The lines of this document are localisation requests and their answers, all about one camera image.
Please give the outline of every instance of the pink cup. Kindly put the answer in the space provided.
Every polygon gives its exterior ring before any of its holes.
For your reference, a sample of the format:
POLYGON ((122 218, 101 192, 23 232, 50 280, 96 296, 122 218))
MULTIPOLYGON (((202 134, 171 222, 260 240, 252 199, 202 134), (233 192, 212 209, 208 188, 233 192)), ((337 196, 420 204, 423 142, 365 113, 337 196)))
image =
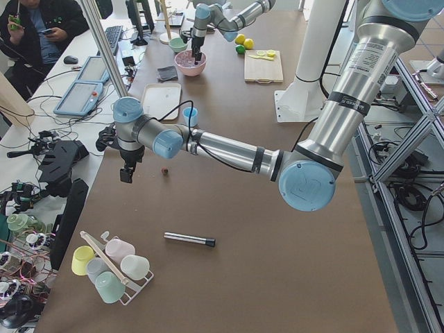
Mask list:
POLYGON ((105 253, 116 264, 120 265, 122 259, 127 255, 134 255, 136 249, 132 244, 129 244, 126 241, 122 241, 121 239, 111 239, 106 244, 105 253))

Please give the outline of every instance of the lime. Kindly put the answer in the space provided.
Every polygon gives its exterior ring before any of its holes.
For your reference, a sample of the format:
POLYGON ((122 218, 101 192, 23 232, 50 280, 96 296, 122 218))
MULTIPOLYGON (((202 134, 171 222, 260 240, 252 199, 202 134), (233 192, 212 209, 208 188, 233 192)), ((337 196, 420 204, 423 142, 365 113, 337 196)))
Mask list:
POLYGON ((238 54, 244 54, 245 53, 245 46, 244 45, 237 45, 236 46, 236 52, 238 54))

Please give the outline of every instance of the white tray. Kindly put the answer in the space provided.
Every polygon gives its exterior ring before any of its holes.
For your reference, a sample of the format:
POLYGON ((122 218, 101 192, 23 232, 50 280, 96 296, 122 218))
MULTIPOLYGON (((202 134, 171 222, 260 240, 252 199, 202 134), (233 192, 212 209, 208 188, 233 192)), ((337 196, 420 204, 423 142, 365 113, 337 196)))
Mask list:
MULTIPOLYGON (((181 86, 179 83, 153 83, 145 86, 142 95, 142 107, 146 114, 161 119, 180 102, 181 86)), ((175 110, 165 120, 174 120, 179 115, 175 110)))

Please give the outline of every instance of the mint green cup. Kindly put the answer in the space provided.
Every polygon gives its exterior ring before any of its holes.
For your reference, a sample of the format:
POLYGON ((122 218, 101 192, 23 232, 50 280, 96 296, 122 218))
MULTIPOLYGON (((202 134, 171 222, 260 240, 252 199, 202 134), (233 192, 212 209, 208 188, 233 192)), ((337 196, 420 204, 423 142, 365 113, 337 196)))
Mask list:
POLYGON ((113 272, 103 272, 94 283, 105 303, 117 302, 125 293, 125 286, 113 272))

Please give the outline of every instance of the gray cup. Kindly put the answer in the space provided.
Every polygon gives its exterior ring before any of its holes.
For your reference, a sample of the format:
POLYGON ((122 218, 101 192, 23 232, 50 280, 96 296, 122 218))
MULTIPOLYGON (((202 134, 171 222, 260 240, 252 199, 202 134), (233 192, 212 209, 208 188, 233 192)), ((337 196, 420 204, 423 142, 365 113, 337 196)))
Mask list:
POLYGON ((96 278, 103 272, 111 271, 102 258, 94 258, 88 261, 86 265, 86 274, 92 283, 96 282, 96 278))

